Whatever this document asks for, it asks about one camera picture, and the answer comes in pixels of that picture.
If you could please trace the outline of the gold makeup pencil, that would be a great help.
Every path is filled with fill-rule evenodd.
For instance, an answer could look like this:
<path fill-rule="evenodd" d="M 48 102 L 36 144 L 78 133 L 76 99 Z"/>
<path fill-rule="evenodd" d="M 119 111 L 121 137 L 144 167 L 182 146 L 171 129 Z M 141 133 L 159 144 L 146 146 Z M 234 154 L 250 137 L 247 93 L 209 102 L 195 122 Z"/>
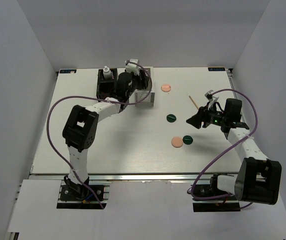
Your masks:
<path fill-rule="evenodd" d="M 191 102 L 193 103 L 193 105 L 196 107 L 197 110 L 199 110 L 199 106 L 197 105 L 197 103 L 194 101 L 194 99 L 189 95 L 188 96 L 189 99 L 191 100 Z"/>

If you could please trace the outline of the white dropper bottle blue base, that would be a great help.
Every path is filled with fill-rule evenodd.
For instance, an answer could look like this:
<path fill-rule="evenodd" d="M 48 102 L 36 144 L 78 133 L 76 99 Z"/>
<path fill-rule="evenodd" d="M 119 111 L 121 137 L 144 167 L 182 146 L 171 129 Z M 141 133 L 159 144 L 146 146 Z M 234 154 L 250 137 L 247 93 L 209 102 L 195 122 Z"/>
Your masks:
<path fill-rule="evenodd" d="M 108 66 L 104 66 L 102 73 L 105 80 L 109 80 L 112 78 L 112 72 Z"/>

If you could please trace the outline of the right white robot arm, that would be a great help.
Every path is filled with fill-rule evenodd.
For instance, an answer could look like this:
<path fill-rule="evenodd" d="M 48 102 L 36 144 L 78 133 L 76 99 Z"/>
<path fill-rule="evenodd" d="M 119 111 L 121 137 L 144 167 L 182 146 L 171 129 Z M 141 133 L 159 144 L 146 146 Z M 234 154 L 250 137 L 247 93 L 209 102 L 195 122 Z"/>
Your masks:
<path fill-rule="evenodd" d="M 208 102 L 198 112 L 186 120 L 197 128 L 216 125 L 231 143 L 242 161 L 236 176 L 215 173 L 205 190 L 191 187 L 194 199 L 219 200 L 234 196 L 238 201 L 274 205 L 278 201 L 282 166 L 270 160 L 257 146 L 248 125 L 241 121 L 242 101 L 228 98 L 224 110 L 217 110 L 217 103 Z"/>

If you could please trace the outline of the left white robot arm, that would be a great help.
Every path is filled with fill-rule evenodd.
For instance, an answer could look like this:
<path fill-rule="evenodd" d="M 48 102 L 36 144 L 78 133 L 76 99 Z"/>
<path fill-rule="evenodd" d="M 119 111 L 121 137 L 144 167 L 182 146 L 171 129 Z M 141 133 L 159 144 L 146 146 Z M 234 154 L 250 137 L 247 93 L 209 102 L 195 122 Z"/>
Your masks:
<path fill-rule="evenodd" d="M 75 105 L 72 108 L 62 131 L 71 166 L 64 182 L 77 199 L 82 200 L 89 193 L 87 155 L 94 143 L 98 123 L 130 106 L 130 97 L 135 91 L 145 91 L 143 98 L 146 99 L 151 93 L 151 85 L 150 73 L 133 62 L 121 73 L 106 66 L 98 70 L 97 102 L 87 107 Z"/>

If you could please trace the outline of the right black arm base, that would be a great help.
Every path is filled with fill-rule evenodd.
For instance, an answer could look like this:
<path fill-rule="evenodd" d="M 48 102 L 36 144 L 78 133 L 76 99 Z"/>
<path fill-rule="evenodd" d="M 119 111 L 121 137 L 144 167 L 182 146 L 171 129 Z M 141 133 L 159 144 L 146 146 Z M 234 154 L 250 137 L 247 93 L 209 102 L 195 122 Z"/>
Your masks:
<path fill-rule="evenodd" d="M 240 212 L 241 207 L 237 199 L 232 196 L 225 195 L 226 192 L 219 190 L 217 187 L 218 176 L 214 174 L 209 183 L 197 184 L 193 190 L 193 194 L 202 199 L 192 198 L 192 207 L 195 213 L 223 213 L 223 212 Z"/>

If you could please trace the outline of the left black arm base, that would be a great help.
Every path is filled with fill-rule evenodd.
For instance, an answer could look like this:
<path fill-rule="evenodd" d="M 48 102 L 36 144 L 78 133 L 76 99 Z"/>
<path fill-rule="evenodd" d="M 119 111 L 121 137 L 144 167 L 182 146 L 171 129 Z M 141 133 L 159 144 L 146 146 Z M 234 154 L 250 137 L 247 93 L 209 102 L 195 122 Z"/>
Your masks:
<path fill-rule="evenodd" d="M 85 184 L 72 182 L 68 176 L 64 176 L 58 193 L 57 209 L 70 210 L 103 210 L 109 199 L 109 185 L 103 183 L 91 184 L 87 179 Z"/>

